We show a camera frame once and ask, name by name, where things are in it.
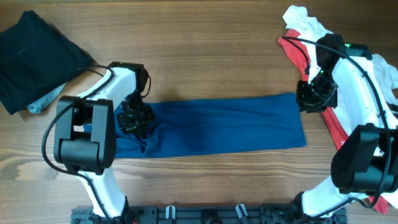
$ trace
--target white cloth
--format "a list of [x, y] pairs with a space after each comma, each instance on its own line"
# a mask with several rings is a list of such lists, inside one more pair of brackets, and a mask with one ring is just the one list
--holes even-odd
[[[324, 28], [315, 17], [308, 17], [308, 12], [305, 7], [290, 6], [282, 17], [286, 22], [286, 29], [294, 29], [300, 33], [299, 38], [307, 39], [316, 42], [325, 34], [332, 34], [331, 31]], [[317, 54], [315, 46], [302, 42], [306, 46], [308, 56], [311, 59], [310, 75], [308, 81], [318, 74], [320, 68], [317, 65]], [[372, 55], [373, 70], [379, 87], [382, 91], [385, 101], [398, 105], [397, 99], [392, 94], [393, 88], [398, 88], [398, 72], [397, 69], [389, 65], [380, 55]], [[333, 109], [341, 127], [350, 135], [352, 132], [349, 121], [346, 105], [344, 103], [341, 92], [337, 89], [338, 106]], [[382, 194], [383, 197], [395, 208], [398, 208], [398, 190], [392, 194]]]

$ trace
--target red cloth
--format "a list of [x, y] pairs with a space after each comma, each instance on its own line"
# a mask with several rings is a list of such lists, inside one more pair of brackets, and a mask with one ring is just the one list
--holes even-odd
[[[298, 37], [300, 35], [299, 32], [293, 29], [289, 29], [286, 33], [286, 36], [288, 37]], [[307, 55], [309, 62], [311, 63], [310, 56], [308, 55], [307, 48], [297, 40], [291, 40], [297, 46], [299, 46]], [[305, 57], [297, 49], [294, 47], [292, 44], [287, 42], [286, 40], [279, 38], [278, 43], [282, 46], [284, 49], [286, 56], [290, 59], [290, 61], [293, 62], [293, 64], [300, 70], [303, 80], [308, 81], [308, 75], [304, 74], [304, 70], [307, 67], [307, 62], [305, 60]], [[324, 112], [322, 112], [323, 118], [325, 119], [326, 125], [328, 126], [331, 138], [333, 142], [335, 143], [335, 146], [337, 150], [341, 148], [341, 146], [344, 144], [344, 142], [347, 140], [348, 135], [344, 131], [343, 127], [341, 127], [340, 122], [338, 121], [335, 113], [331, 108], [327, 108]], [[380, 199], [377, 201], [377, 204], [374, 206], [374, 209], [377, 210], [381, 214], [387, 214], [388, 213], [388, 202], [386, 199], [383, 197], [380, 197]]]

